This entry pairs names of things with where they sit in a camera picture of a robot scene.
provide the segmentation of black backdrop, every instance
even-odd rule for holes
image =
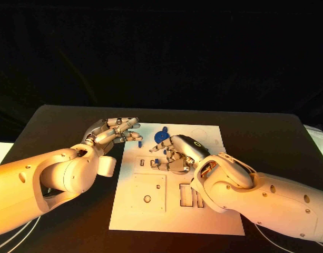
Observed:
[[[323,2],[202,4],[2,2],[0,141],[42,104],[283,112],[323,128]]]

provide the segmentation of blue object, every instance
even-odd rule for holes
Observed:
[[[170,137],[168,134],[168,127],[163,127],[163,131],[156,133],[156,143],[159,144],[163,140],[166,140]]]

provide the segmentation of robotic arm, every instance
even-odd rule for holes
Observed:
[[[84,193],[95,176],[111,177],[116,159],[104,156],[114,143],[139,141],[129,131],[137,118],[100,120],[81,144],[0,166],[0,234],[44,215]],[[51,188],[44,194],[42,188]]]
[[[169,163],[153,164],[152,168],[182,174],[193,167],[191,186],[217,212],[232,209],[279,233],[323,242],[323,191],[255,172],[225,153],[211,155],[183,135],[172,136],[150,152],[163,148]]]

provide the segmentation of black table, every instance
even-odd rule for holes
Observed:
[[[15,142],[3,163],[25,159],[81,141],[98,120],[139,117],[140,122],[218,125],[228,154],[257,171],[323,190],[323,156],[300,119],[290,114],[176,111],[42,106]],[[123,144],[108,153],[117,159],[113,178],[97,176],[91,189],[45,214],[15,252],[284,252],[264,239],[242,216],[245,236],[108,230]],[[323,252],[310,241],[261,228],[268,238],[294,252]],[[0,243],[16,230],[0,235]],[[25,232],[3,247],[18,244]]]

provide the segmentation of robotic hand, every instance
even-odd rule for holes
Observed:
[[[165,147],[169,163],[152,168],[183,174],[193,166],[191,186],[217,212],[232,209],[279,233],[323,242],[323,191],[255,172],[225,153],[211,155],[191,137],[172,136],[150,152]]]
[[[0,166],[0,234],[49,212],[85,192],[97,174],[111,177],[116,159],[104,156],[114,143],[139,141],[129,131],[137,118],[97,121],[81,144]],[[41,188],[49,188],[48,194]]]

